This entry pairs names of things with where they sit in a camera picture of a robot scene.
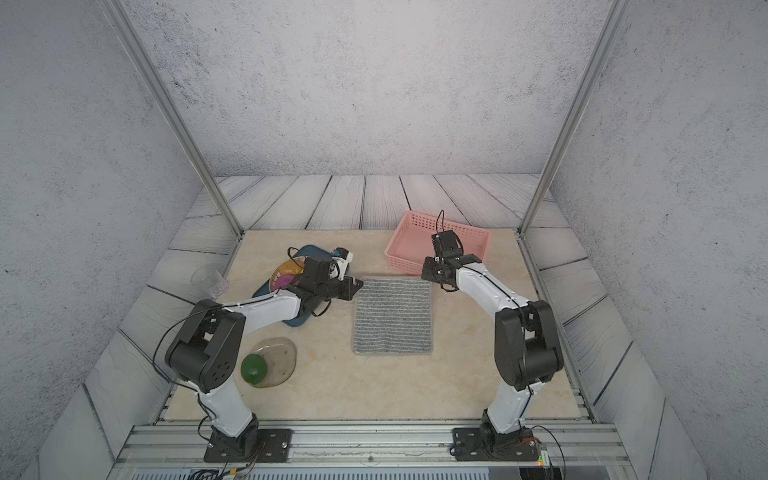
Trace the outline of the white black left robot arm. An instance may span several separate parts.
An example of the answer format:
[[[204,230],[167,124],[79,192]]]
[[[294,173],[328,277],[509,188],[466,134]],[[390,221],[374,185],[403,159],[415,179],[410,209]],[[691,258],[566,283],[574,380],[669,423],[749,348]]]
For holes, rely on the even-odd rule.
[[[257,425],[234,379],[243,338],[276,323],[321,316],[334,300],[351,301],[363,286],[347,273],[352,260],[342,247],[309,256],[283,288],[232,304],[201,300],[174,325],[178,332],[165,364],[196,393],[215,433],[234,439]]]

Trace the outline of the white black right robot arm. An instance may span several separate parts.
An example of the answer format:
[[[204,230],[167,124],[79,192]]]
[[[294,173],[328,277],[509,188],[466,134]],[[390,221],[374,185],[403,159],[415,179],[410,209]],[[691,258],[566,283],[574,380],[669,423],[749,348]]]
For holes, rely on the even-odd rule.
[[[431,236],[434,254],[425,258],[421,278],[447,293],[469,296],[494,321],[494,362],[500,383],[484,410],[475,437],[454,455],[471,455],[474,444],[494,460],[519,457],[538,447],[525,414],[534,396],[564,367],[564,354],[551,306],[529,300],[493,276],[479,257],[464,252],[458,235],[445,228],[444,214],[435,220]]]

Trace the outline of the grey striped square dishcloth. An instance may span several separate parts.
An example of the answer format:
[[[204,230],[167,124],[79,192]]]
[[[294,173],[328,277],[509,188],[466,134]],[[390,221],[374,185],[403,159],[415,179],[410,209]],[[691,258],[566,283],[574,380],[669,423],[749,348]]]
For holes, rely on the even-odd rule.
[[[355,295],[352,349],[360,356],[431,354],[431,284],[416,277],[365,278]]]

